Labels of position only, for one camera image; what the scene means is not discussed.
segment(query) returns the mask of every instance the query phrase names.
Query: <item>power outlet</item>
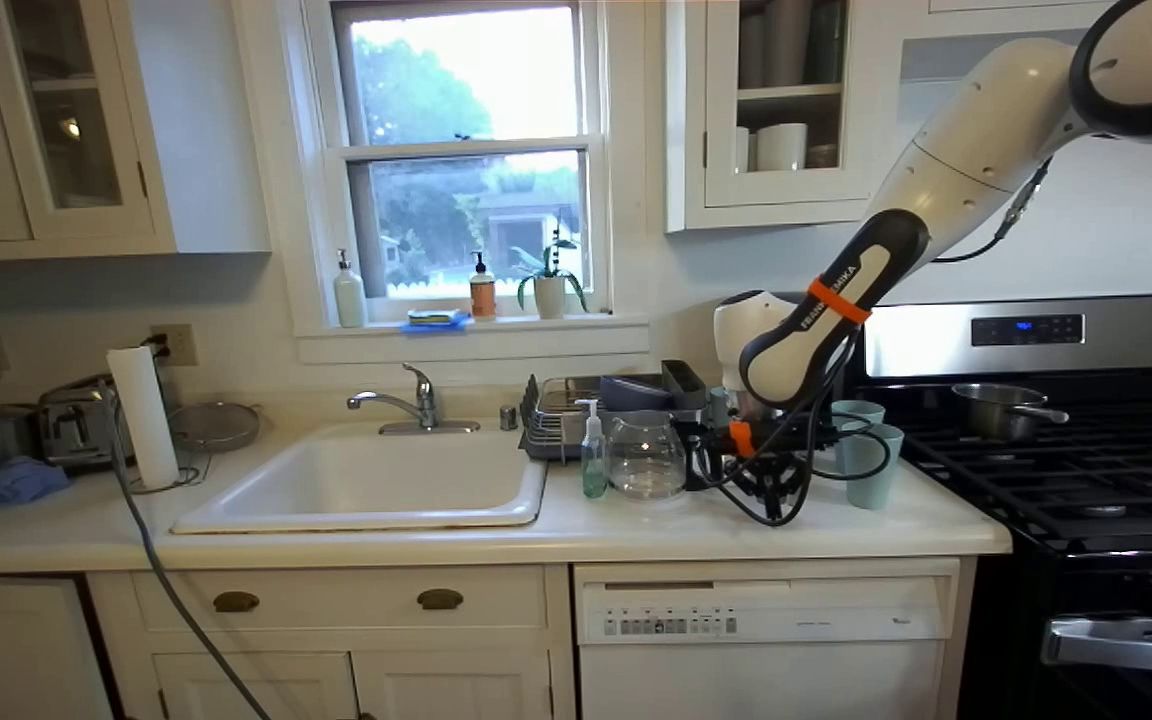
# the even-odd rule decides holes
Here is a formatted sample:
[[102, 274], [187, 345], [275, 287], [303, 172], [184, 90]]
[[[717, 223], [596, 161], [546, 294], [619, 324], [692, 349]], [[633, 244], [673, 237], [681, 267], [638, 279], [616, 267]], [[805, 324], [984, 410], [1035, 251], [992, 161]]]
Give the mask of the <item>power outlet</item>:
[[187, 324], [153, 324], [148, 335], [164, 339], [164, 365], [170, 365], [170, 367], [199, 365], [199, 354], [193, 349], [193, 328]]

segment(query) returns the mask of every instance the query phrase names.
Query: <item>toaster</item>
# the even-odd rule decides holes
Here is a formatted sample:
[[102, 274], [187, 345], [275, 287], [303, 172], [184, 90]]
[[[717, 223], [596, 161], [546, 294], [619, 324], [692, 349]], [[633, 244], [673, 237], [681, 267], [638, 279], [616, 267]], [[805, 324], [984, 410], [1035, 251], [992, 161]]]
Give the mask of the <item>toaster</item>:
[[128, 424], [107, 373], [39, 396], [44, 461], [67, 472], [98, 472], [133, 461]]

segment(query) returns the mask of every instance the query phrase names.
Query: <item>oven handle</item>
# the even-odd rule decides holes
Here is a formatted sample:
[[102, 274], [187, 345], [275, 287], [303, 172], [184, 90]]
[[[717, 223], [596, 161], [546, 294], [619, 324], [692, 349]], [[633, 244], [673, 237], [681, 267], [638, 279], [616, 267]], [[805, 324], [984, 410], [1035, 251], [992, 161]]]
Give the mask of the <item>oven handle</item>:
[[1102, 664], [1152, 671], [1152, 622], [1047, 622], [1042, 664]]

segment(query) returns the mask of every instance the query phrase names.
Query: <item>soap dispenser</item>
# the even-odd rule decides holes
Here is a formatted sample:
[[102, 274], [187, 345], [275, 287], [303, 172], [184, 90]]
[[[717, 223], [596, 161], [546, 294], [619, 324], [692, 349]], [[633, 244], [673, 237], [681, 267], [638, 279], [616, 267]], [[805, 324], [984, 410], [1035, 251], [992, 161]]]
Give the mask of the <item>soap dispenser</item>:
[[600, 422], [600, 400], [583, 406], [583, 432], [578, 432], [578, 490], [583, 496], [603, 496], [607, 492], [607, 465], [603, 465], [603, 422]]
[[336, 294], [336, 324], [338, 328], [365, 328], [365, 279], [358, 279], [358, 274], [346, 267], [344, 249], [336, 259], [330, 294]]
[[476, 322], [494, 322], [494, 275], [486, 274], [485, 251], [473, 251], [469, 314]]

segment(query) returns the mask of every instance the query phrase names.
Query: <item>dishwasher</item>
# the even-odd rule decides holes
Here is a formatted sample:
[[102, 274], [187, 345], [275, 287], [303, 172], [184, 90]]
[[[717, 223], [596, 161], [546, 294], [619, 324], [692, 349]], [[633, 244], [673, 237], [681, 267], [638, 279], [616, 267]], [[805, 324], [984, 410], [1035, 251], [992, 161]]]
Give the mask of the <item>dishwasher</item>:
[[578, 715], [954, 715], [967, 588], [967, 562], [574, 563]]

